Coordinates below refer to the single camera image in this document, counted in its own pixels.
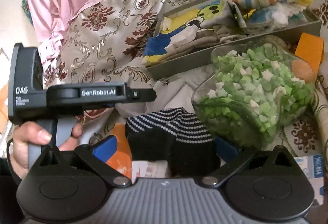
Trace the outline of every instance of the gripper handle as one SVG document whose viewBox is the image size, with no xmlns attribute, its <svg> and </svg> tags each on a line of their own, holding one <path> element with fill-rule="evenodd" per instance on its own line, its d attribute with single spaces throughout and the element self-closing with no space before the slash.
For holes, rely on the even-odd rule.
<svg viewBox="0 0 328 224">
<path fill-rule="evenodd" d="M 51 141 L 48 145 L 60 146 L 71 136 L 77 119 L 75 117 L 42 119 L 37 120 L 36 123 L 51 134 Z M 33 166 L 44 148 L 45 146 L 43 145 L 28 144 L 28 169 Z"/>
</svg>

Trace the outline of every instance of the orange packaging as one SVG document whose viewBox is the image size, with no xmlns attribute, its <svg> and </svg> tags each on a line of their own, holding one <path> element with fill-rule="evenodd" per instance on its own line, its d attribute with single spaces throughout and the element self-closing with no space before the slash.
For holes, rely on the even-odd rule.
<svg viewBox="0 0 328 224">
<path fill-rule="evenodd" d="M 132 154 L 128 140 L 125 137 L 125 125 L 116 123 L 111 135 L 116 137 L 117 150 L 106 164 L 132 179 Z"/>
<path fill-rule="evenodd" d="M 323 61 L 324 40 L 322 38 L 302 33 L 297 45 L 295 56 L 308 62 L 313 69 L 315 77 L 318 74 L 319 66 Z"/>
</svg>

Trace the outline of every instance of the white box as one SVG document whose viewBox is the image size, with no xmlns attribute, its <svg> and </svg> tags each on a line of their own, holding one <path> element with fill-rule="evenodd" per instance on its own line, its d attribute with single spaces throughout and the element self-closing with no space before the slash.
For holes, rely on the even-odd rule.
<svg viewBox="0 0 328 224">
<path fill-rule="evenodd" d="M 148 162 L 132 161 L 132 183 L 137 178 L 170 178 L 171 172 L 166 160 Z"/>
</svg>

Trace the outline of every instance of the cardboard box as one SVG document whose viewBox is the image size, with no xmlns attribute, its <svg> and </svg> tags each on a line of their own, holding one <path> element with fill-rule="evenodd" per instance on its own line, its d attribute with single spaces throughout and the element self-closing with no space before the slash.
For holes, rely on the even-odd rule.
<svg viewBox="0 0 328 224">
<path fill-rule="evenodd" d="M 324 165 L 322 155 L 295 157 L 294 159 L 313 187 L 314 202 L 312 206 L 322 205 L 324 192 Z"/>
<path fill-rule="evenodd" d="M 137 178 L 170 178 L 171 172 L 167 161 L 132 161 L 132 183 Z"/>
</svg>

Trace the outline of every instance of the black and white striped fabric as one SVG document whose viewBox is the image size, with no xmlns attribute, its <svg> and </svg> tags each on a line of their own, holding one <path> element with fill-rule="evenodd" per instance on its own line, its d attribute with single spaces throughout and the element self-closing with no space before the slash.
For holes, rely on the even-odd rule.
<svg viewBox="0 0 328 224">
<path fill-rule="evenodd" d="M 133 132 L 143 132 L 152 128 L 163 129 L 182 143 L 202 144 L 213 141 L 198 117 L 182 107 L 130 117 L 127 118 L 126 124 Z"/>
<path fill-rule="evenodd" d="M 128 118 L 125 132 L 132 160 L 167 160 L 172 176 L 205 176 L 219 167 L 211 135 L 182 107 Z"/>
</svg>

